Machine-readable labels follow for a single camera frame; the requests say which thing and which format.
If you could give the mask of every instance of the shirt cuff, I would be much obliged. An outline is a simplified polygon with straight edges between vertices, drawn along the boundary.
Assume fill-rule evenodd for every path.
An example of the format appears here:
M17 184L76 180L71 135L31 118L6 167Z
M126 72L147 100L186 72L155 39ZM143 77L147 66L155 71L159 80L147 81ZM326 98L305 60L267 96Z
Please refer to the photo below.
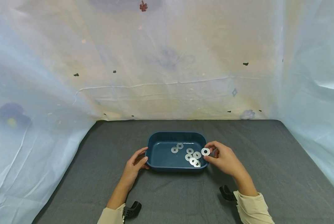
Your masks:
M122 214L125 206L126 204L123 203L116 210L113 210L111 208L103 209L97 224L122 224Z
M269 215L268 206L261 193L258 193L259 195L255 197L242 195L239 191L234 191L233 193L238 201L238 213L243 223L274 223Z

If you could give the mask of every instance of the right hand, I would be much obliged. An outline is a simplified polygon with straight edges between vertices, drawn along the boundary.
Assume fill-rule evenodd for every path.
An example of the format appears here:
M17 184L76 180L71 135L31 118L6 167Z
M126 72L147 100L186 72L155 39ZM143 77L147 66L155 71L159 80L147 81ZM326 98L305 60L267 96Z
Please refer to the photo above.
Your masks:
M214 157L204 156L204 159L218 167L224 173L237 177L246 172L242 163L238 160L233 150L220 142L212 141L205 145L211 153L215 151Z

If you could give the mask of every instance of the finger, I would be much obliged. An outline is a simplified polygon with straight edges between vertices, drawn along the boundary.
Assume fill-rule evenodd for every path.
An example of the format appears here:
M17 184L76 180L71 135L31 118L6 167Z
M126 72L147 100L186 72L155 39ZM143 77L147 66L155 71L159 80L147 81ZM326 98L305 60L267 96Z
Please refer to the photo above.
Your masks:
M142 169L149 170L149 166L147 164L143 165Z
M219 158L219 150L218 150L218 149L215 151L215 153L214 153L214 157L215 157L215 158Z
M219 147L223 147L224 145L220 142L217 142L217 141L212 141L212 142L208 142L205 147L206 148L212 148L212 147L216 147L216 148L219 148Z
M138 156L143 156L146 154L146 151L141 152Z
M203 157L207 162L212 163L213 165L216 165L217 163L217 158L213 158L211 156L204 156Z
M135 165L135 167L137 167L138 170L142 169L142 167L146 164L147 160L148 160L148 157L145 156L143 159L141 159L141 160Z
M209 150L210 150L211 153L212 153L214 150L216 150L216 149L217 149L216 146L212 146L212 147L209 148Z
M134 163L136 158L139 156L139 154L145 152L148 149L148 147L141 148L140 150L137 150L133 156L128 160L129 163Z

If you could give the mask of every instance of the fabric backdrop wall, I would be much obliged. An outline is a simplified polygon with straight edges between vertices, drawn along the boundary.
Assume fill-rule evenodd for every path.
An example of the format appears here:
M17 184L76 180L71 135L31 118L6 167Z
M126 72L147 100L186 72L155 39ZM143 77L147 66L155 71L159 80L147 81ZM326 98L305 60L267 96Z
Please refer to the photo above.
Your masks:
M101 119L278 119L334 185L334 0L141 4L0 0L0 223Z

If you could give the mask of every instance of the silver washer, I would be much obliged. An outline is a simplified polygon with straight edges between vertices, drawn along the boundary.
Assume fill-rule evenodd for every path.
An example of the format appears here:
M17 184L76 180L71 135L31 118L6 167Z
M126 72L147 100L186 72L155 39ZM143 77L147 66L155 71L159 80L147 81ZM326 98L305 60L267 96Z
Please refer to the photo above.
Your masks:
M195 162L197 161L196 158L192 157L190 158L190 164L194 166Z
M177 153L178 152L178 148L177 147L172 147L171 151L172 151L172 153Z
M200 152L194 152L193 157L196 158L196 159L200 159L202 157L202 155L200 154Z
M199 160L196 160L195 162L194 162L194 165L193 165L194 167L200 167L200 161Z
M177 148L178 148L178 149L183 149L183 144L182 144L182 143L178 143L178 144L177 144Z
M184 158L189 161L193 156L191 154L187 154L186 156L184 156Z
M194 150L192 148L188 148L187 153L192 155L194 153Z
M202 152L203 156L209 156L209 154L211 154L211 151L208 148L202 148L201 152Z

